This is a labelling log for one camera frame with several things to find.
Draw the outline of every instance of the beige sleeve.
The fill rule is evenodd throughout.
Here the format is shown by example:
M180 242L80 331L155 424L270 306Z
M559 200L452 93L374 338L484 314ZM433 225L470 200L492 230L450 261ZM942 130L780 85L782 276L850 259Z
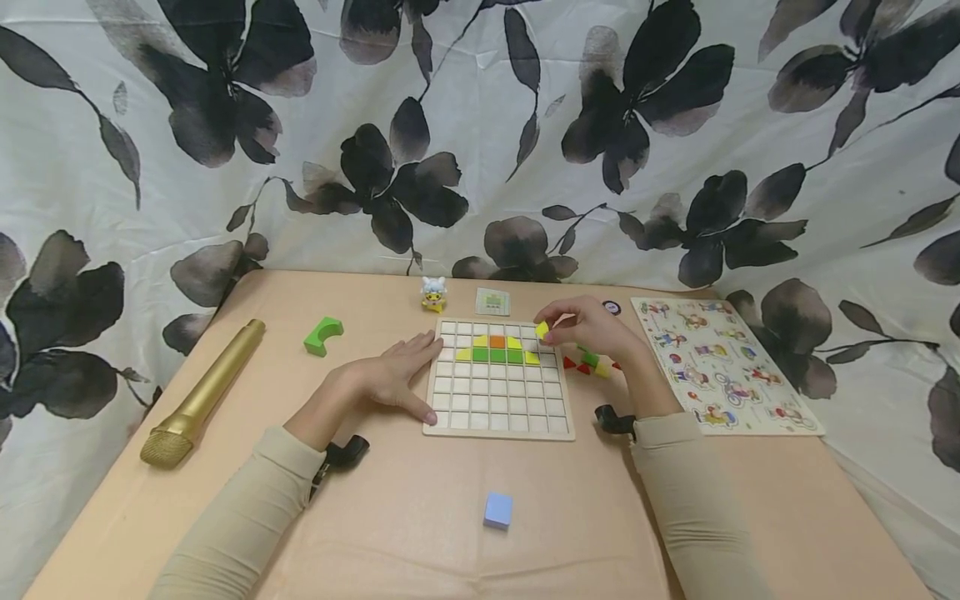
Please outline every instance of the beige sleeve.
M243 600L306 507L326 457L271 427L160 571L150 600Z
M689 413L638 420L632 447L660 535L687 600L768 600L730 486Z

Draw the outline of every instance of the person's right hand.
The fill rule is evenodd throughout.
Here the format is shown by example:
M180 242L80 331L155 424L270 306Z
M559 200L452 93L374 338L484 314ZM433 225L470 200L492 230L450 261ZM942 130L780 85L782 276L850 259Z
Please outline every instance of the person's right hand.
M590 296L550 302L534 317L534 323L543 321L550 327L543 339L548 346L573 342L617 362L644 349L633 331Z

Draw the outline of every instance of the square grid cell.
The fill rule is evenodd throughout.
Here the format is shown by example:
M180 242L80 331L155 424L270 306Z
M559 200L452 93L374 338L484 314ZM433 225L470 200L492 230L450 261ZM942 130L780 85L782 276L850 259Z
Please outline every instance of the square grid cell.
M440 318L437 331L444 349L428 391L437 424L425 425L425 434L574 439L561 361L538 343L532 324Z

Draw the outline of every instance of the table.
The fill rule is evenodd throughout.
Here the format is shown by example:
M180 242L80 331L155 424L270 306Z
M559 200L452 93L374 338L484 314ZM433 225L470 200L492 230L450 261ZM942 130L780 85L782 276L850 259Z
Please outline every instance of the table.
M445 315L472 318L478 285L511 293L512 320L559 297L593 294L639 321L626 287L451 280ZM247 459L264 428L283 423L325 374L430 328L420 279L258 271L235 288L156 408L94 493L28 600L143 598L184 532ZM302 339L341 319L326 358ZM267 332L224 398L198 449L173 472L138 458L237 329ZM370 406L335 440L366 437L354 471L333 474L288 532L256 598L681 598L627 452L600 432L593 409L624 411L622 377L569 372L577 440L426 437L420 424ZM426 378L417 381L423 394ZM928 599L920 580L820 440L710 438L715 465L743 503L779 598ZM488 492L514 498L509 532L482 526Z

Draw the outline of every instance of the white fabric backdrop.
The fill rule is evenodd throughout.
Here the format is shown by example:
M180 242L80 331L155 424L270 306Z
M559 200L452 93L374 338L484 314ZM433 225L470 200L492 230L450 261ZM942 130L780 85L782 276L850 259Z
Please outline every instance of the white fabric backdrop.
M0 598L260 267L749 293L960 538L958 3L346 2L0 6Z

